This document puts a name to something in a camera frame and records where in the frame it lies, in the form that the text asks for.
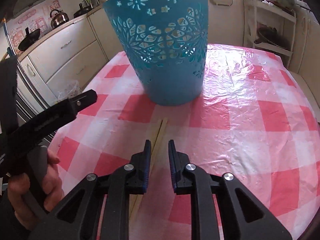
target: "blue plastic basket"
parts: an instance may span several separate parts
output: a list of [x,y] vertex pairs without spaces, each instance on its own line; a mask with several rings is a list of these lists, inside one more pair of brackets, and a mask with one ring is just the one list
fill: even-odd
[[175,106],[201,93],[208,0],[109,0],[103,8],[152,101]]

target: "cabinet door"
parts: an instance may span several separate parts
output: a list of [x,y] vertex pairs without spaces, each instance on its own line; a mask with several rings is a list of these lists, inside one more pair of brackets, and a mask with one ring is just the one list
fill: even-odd
[[47,82],[69,59],[95,40],[88,20],[84,18],[49,37],[30,52],[29,57]]
[[36,114],[41,113],[44,109],[36,101],[33,95],[30,93],[28,88],[25,86],[20,76],[17,77],[18,93],[21,95],[25,103],[33,110]]
[[35,69],[33,64],[31,63],[28,56],[26,56],[22,61],[21,65],[25,73],[28,75],[28,78],[32,82],[32,84],[36,87],[40,95],[44,98],[44,100],[50,105],[53,106],[57,102],[56,96],[51,92],[49,87],[40,77],[38,71]]
[[296,12],[297,22],[289,70],[298,73],[307,42],[308,10],[296,5],[294,11]]
[[223,6],[208,0],[208,5],[208,43],[243,46],[244,1],[233,0],[231,6]]
[[108,60],[111,60],[118,52],[123,51],[118,36],[103,8],[90,15],[89,19]]
[[307,43],[303,54],[299,75],[306,81],[318,105],[320,105],[320,25],[312,12],[309,15]]
[[47,85],[57,97],[70,80],[78,80],[80,87],[84,89],[106,63],[107,60],[95,41],[63,65]]

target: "kettle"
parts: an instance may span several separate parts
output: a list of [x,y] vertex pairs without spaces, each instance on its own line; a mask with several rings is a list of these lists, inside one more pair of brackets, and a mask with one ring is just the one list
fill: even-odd
[[52,29],[55,29],[56,27],[66,23],[69,21],[69,17],[68,17],[68,14],[62,12],[62,11],[59,11],[57,9],[53,9],[51,12],[50,12],[50,18],[52,18],[52,12],[53,11],[57,11],[58,14],[56,14],[53,19],[51,20],[51,27]]

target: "pink checkered tablecloth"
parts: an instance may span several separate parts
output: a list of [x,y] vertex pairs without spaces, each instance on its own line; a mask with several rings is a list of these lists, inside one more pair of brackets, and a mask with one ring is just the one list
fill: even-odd
[[172,190],[168,141],[211,174],[232,172],[297,239],[320,206],[320,137],[314,113],[280,57],[208,45],[204,88],[182,106],[151,102],[124,52],[94,77],[98,101],[62,127],[50,149],[68,193],[143,149],[157,120],[168,125],[130,240],[191,239],[190,198]]

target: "kitchen wall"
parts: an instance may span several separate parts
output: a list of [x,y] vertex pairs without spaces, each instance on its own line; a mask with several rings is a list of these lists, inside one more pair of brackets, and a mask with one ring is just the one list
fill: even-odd
[[[63,10],[68,14],[70,19],[73,19],[73,14],[79,10],[79,3],[82,0],[45,0],[44,2],[33,6],[28,11],[22,13],[15,19],[7,22],[8,32],[11,42],[15,47],[17,54],[21,52],[18,50],[18,45],[26,36],[25,28],[29,27],[30,31],[37,28],[41,29],[40,37],[51,31],[50,26],[50,11],[54,8]],[[7,50],[8,44],[4,36],[4,31],[0,29],[0,57],[2,57]]]

